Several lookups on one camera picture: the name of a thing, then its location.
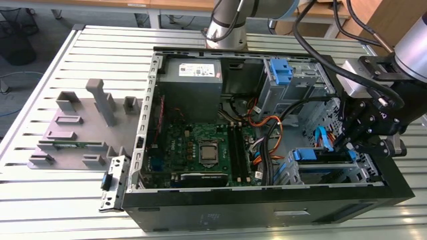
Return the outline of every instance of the pcb board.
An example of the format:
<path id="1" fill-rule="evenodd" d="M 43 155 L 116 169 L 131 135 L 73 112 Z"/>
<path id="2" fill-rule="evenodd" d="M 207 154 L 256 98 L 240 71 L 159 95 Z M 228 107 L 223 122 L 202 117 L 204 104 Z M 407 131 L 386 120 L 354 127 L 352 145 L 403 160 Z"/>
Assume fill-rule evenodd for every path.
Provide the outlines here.
<path id="1" fill-rule="evenodd" d="M 240 150 L 240 168 L 247 172 L 244 178 L 236 177 L 236 163 L 232 154 L 236 153 L 230 142 L 231 126 L 227 124 L 171 124 L 164 129 L 159 141 L 160 154 L 152 154 L 150 164 L 155 188 L 179 187 L 175 184 L 180 175 L 218 174 L 227 175 L 227 186 L 252 186 L 254 173 L 250 168 L 247 149 L 255 139 L 254 129 L 239 126 L 242 140 L 238 142 Z"/>

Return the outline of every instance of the floor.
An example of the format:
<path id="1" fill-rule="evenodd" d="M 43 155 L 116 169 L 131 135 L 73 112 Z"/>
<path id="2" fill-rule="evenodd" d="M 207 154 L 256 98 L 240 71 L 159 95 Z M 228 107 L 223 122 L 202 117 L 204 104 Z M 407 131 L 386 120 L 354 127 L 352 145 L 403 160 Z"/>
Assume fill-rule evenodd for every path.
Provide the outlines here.
<path id="1" fill-rule="evenodd" d="M 64 10 L 63 18 L 56 20 L 48 9 L 35 9 L 35 13 L 33 18 L 40 31 L 28 39 L 37 54 L 36 60 L 28 65 L 12 66 L 0 57 L 0 78 L 21 71 L 44 73 L 75 24 L 150 28 L 148 16 L 144 14 L 135 16 L 131 13 Z M 162 16 L 164 29 L 183 29 L 184 27 L 186 30 L 202 30 L 210 25 L 208 17 L 196 16 L 195 19 L 191 16 L 176 17 L 179 18 L 175 19 L 176 23 L 170 24 L 168 17 Z M 270 34 L 266 20 L 248 20 L 246 27 L 248 33 Z M 24 106 L 40 78 L 41 76 L 36 73 L 20 73 L 1 78 L 11 90 L 8 94 L 0 94 L 0 141 L 17 116 L 16 111 Z"/>

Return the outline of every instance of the table surface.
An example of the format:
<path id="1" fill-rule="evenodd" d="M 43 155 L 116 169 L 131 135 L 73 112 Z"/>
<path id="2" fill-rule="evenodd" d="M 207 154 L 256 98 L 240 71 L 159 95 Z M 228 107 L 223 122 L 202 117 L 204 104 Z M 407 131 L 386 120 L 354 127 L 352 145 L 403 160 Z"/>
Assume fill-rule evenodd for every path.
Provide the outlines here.
<path id="1" fill-rule="evenodd" d="M 55 4 L 73 4 L 88 6 L 107 6 L 107 7 L 131 7 L 140 8 L 146 5 L 146 8 L 152 9 L 168 9 L 168 10 L 184 10 L 184 11 L 203 11 L 211 12 L 215 6 L 215 0 L 13 0 L 15 2 L 32 2 L 32 3 L 55 3 Z M 316 3 L 310 10 L 307 16 L 316 18 L 332 18 L 334 11 L 327 3 Z M 350 13 L 344 7 L 339 9 L 339 17 L 350 18 Z"/>
<path id="2" fill-rule="evenodd" d="M 307 40 L 338 64 L 371 53 L 351 40 Z M 247 44 L 251 51 L 306 53 L 291 36 L 248 34 Z M 427 236 L 427 131 L 420 121 L 402 136 L 407 156 L 395 158 L 416 197 L 334 225 L 144 233 L 126 212 L 98 212 L 103 172 L 28 169 L 57 110 L 59 93 L 75 91 L 79 98 L 91 97 L 85 85 L 95 78 L 104 79 L 104 91 L 114 98 L 142 97 L 154 46 L 203 48 L 204 39 L 190 30 L 87 26 L 71 32 L 0 143 L 0 239 L 419 240 Z"/>

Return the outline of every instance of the blue plastic clip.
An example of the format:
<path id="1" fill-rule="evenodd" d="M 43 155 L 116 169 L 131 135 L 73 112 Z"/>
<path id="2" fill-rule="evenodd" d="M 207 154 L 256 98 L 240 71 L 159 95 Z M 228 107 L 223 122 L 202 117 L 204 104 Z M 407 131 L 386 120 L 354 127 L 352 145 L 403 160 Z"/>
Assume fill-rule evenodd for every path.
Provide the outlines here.
<path id="1" fill-rule="evenodd" d="M 300 148 L 292 151 L 295 161 L 315 161 L 318 160 L 315 150 L 311 148 Z"/>
<path id="2" fill-rule="evenodd" d="M 275 76 L 275 83 L 278 85 L 288 85 L 294 76 L 292 67 L 286 59 L 271 59 L 270 70 Z"/>
<path id="3" fill-rule="evenodd" d="M 352 161 L 356 161 L 356 158 L 358 158 L 356 152 L 352 150 L 348 150 L 348 155 L 350 155 Z"/>

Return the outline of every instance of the power supply label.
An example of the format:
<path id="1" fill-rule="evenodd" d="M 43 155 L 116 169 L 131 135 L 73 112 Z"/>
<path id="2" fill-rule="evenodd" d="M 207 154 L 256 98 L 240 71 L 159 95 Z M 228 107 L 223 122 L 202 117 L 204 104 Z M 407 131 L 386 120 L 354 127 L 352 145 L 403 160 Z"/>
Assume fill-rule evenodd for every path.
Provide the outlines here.
<path id="1" fill-rule="evenodd" d="M 183 63 L 179 65 L 180 77 L 215 77 L 214 64 Z"/>

